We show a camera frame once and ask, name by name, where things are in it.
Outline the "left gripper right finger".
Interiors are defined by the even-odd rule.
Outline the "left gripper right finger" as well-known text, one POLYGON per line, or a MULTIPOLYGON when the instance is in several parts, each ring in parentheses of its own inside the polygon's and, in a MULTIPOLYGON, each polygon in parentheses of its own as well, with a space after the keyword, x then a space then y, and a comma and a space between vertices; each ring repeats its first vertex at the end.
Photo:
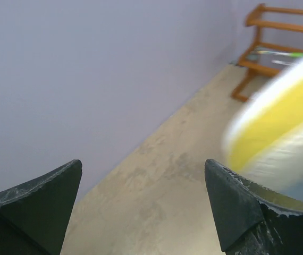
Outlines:
POLYGON ((219 162, 205 162, 206 189, 222 252, 303 254, 303 201, 267 189, 219 162))

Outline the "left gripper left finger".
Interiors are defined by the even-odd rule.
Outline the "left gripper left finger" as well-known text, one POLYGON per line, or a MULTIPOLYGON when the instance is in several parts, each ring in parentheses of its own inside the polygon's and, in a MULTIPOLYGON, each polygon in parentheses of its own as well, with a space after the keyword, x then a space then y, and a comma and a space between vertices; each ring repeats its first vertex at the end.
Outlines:
POLYGON ((82 162, 0 192, 0 254, 60 254, 82 177, 82 162))

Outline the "white quilted pillow yellow stripe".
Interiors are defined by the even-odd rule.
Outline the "white quilted pillow yellow stripe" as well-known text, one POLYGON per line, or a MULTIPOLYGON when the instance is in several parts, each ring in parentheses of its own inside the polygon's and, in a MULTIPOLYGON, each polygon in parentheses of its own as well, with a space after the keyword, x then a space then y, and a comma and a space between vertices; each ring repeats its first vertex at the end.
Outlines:
POLYGON ((229 169, 303 201, 303 58, 269 80, 235 114, 222 150, 229 169))

